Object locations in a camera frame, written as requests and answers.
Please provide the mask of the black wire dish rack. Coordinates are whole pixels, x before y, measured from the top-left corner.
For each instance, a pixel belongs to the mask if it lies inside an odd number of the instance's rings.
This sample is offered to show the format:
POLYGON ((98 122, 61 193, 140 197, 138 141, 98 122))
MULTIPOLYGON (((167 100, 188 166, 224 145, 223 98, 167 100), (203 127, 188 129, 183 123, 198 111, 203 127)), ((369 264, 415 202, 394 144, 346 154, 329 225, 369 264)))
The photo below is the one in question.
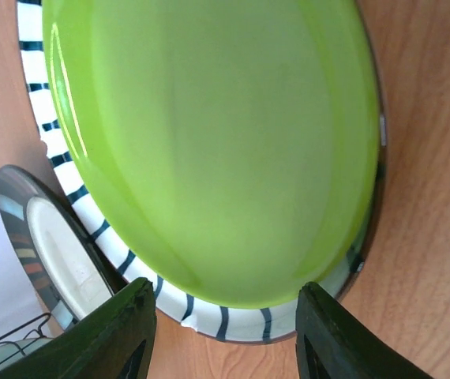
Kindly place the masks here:
POLYGON ((37 317, 30 319, 22 325, 0 336, 1 342, 16 342, 18 340, 32 338, 49 338, 43 330, 43 327, 51 319, 51 313, 42 313, 37 317))

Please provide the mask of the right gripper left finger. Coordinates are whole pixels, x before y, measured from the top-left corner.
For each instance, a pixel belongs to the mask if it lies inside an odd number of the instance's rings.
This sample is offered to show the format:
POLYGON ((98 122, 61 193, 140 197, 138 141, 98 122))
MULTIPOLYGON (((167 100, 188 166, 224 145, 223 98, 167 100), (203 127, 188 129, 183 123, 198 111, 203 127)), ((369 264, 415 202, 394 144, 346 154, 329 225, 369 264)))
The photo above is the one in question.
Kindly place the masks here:
POLYGON ((152 282, 137 278, 0 378, 146 378, 155 334, 152 282))

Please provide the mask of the mint green flower plate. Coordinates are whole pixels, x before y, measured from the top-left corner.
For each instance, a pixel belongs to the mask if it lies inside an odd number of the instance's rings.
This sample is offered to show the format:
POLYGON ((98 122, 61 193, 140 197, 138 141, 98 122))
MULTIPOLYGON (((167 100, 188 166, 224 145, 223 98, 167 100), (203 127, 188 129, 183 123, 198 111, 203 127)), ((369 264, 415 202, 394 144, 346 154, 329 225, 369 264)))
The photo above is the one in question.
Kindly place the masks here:
POLYGON ((14 364, 43 345, 51 342, 49 338, 32 338, 16 342, 0 343, 0 371, 14 364))

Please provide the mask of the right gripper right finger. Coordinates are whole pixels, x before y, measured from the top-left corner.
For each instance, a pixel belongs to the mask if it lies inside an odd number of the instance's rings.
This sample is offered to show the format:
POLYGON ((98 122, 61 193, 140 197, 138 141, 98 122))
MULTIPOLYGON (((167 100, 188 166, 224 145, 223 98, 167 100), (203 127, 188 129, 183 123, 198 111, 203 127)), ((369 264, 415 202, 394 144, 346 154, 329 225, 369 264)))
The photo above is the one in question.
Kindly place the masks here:
POLYGON ((429 378, 376 337, 318 283, 299 292, 296 358, 300 378, 429 378))

